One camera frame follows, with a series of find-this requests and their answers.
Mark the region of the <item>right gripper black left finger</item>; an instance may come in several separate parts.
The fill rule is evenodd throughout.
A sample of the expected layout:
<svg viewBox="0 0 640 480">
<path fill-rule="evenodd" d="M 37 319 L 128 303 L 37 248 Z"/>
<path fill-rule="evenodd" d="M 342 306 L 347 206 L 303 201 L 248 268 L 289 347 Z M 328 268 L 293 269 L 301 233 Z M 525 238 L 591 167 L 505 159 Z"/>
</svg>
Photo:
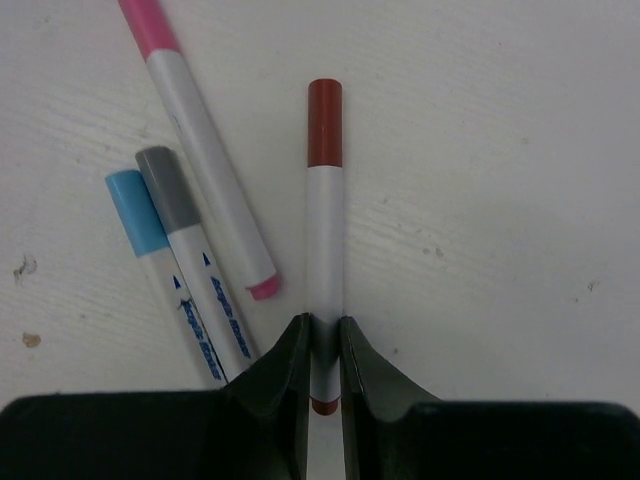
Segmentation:
<svg viewBox="0 0 640 480">
<path fill-rule="evenodd" d="M 310 317 L 217 390 L 23 397 L 1 412 L 4 479 L 303 479 Z"/>
</svg>

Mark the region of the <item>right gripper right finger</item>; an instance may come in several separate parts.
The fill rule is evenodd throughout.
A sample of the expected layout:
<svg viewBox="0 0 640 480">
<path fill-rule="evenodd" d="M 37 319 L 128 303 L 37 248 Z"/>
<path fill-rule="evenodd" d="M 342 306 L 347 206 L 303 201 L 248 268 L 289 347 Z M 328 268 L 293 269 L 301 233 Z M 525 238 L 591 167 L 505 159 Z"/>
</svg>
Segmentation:
<svg viewBox="0 0 640 480">
<path fill-rule="evenodd" d="M 639 418 L 595 401 L 451 401 L 340 321 L 349 479 L 636 479 Z"/>
</svg>

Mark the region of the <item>pink capped marker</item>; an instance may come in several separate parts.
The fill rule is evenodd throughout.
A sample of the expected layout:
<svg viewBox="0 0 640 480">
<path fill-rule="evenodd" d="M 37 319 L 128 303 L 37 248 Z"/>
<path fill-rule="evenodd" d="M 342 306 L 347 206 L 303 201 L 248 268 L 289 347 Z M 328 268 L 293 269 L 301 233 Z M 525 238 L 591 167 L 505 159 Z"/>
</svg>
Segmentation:
<svg viewBox="0 0 640 480">
<path fill-rule="evenodd" d="M 280 280 L 212 116 L 158 1 L 121 1 L 143 57 L 211 213 L 233 248 L 244 287 L 256 301 Z"/>
</svg>

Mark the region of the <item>brown capped marker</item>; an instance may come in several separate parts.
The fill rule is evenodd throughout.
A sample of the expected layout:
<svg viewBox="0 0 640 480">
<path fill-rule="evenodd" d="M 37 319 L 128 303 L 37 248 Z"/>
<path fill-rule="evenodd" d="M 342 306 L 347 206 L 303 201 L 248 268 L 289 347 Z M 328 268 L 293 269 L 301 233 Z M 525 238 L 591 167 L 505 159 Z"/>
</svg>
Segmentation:
<svg viewBox="0 0 640 480">
<path fill-rule="evenodd" d="M 311 315 L 310 398 L 333 414 L 340 398 L 338 322 L 344 297 L 343 89 L 320 78 L 308 86 L 306 296 Z"/>
</svg>

